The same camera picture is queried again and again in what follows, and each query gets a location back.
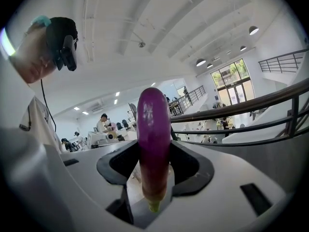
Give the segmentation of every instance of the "railing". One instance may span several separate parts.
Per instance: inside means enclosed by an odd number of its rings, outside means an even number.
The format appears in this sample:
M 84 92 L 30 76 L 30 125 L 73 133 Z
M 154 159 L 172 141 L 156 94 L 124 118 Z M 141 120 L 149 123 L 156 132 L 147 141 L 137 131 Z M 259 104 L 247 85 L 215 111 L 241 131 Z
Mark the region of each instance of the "railing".
M 242 102 L 239 104 L 226 106 L 218 109 L 197 112 L 194 114 L 176 116 L 171 118 L 172 123 L 180 123 L 180 122 L 191 122 L 191 121 L 200 121 L 206 119 L 216 119 L 222 117 L 228 117 L 232 115 L 238 115 L 242 113 L 247 113 L 255 110 L 259 110 L 262 108 L 270 107 L 285 101 L 292 99 L 292 110 L 290 115 L 281 118 L 272 122 L 263 123 L 259 125 L 244 127 L 244 128 L 237 128 L 231 130 L 205 130 L 205 131 L 173 131 L 171 132 L 173 140 L 177 140 L 176 134 L 195 134 L 195 135 L 203 135 L 203 134 L 226 134 L 226 133 L 239 133 L 245 131 L 254 131 L 265 129 L 277 125 L 281 125 L 287 123 L 287 133 L 283 136 L 278 136 L 272 139 L 250 142 L 250 143 L 238 143 L 238 144 L 210 144 L 210 143 L 196 143 L 196 142 L 187 142 L 191 144 L 198 144 L 198 145 L 211 145 L 211 146 L 251 146 L 251 145 L 262 145 L 262 144 L 269 144 L 277 141 L 286 140 L 289 138 L 293 138 L 295 136 L 299 136 L 303 133 L 309 131 L 309 127 L 304 129 L 298 130 L 296 129 L 297 126 L 297 119 L 302 118 L 305 115 L 309 114 L 309 107 L 307 107 L 308 102 L 305 103 L 303 109 L 298 112 L 299 107 L 299 96 L 309 91 L 309 78 L 304 81 L 301 81 L 297 84 L 289 86 L 287 88 L 281 89 L 277 92 L 270 93 L 268 95 L 264 95 L 259 98 L 255 98 L 250 101 Z
M 298 64 L 300 64 L 301 59 L 305 52 L 309 49 L 299 50 L 296 52 L 291 52 L 283 54 L 277 57 L 265 59 L 259 61 L 262 72 L 292 72 L 295 73 L 298 70 Z
M 195 102 L 199 100 L 205 94 L 205 89 L 203 86 L 187 93 L 186 95 L 172 101 L 169 103 L 169 111 L 171 116 L 183 115 L 184 112 L 193 106 Z

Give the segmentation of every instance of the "black office chair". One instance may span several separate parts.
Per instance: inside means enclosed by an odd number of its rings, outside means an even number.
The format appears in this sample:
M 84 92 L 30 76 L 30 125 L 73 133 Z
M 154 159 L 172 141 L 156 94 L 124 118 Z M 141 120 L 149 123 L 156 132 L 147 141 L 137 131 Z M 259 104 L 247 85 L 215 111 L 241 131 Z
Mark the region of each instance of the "black office chair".
M 117 126 L 117 129 L 118 129 L 118 130 L 121 130 L 121 129 L 123 128 L 119 122 L 116 123 L 116 126 Z
M 127 124 L 125 119 L 122 120 L 122 124 L 124 125 L 125 128 L 127 129 L 129 128 L 129 125 Z

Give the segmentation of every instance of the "black cap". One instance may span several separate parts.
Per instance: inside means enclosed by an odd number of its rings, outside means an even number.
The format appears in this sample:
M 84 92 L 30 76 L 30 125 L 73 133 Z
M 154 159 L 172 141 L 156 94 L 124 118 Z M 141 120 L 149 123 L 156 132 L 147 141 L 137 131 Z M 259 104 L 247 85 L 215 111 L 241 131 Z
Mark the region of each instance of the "black cap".
M 46 28 L 47 45 L 54 54 L 54 60 L 58 70 L 61 70 L 63 60 L 60 57 L 60 50 L 62 49 L 64 38 L 67 35 L 71 35 L 77 41 L 76 25 L 72 19 L 65 17 L 53 17 L 50 20 L 52 23 Z

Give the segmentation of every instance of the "eggplant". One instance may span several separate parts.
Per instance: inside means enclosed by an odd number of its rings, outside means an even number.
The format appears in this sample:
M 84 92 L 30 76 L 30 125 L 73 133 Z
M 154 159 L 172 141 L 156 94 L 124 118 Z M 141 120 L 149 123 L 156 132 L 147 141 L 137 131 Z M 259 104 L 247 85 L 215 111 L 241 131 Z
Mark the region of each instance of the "eggplant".
M 158 212 L 167 191 L 170 145 L 169 105 L 154 87 L 145 89 L 137 107 L 137 138 L 144 197 L 152 212 Z

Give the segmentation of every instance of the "black slot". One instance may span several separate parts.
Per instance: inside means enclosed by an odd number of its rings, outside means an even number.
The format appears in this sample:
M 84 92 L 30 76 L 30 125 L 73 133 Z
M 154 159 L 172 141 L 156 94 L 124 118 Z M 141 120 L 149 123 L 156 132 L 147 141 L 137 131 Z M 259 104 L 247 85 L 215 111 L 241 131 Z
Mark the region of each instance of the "black slot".
M 67 167 L 67 166 L 76 164 L 76 163 L 78 163 L 78 162 L 79 162 L 79 161 L 78 161 L 77 159 L 70 159 L 70 160 L 65 160 L 63 163 L 64 163 L 64 165 Z
M 265 197 L 261 190 L 253 183 L 240 186 L 255 213 L 259 216 L 266 212 L 271 206 L 271 202 Z

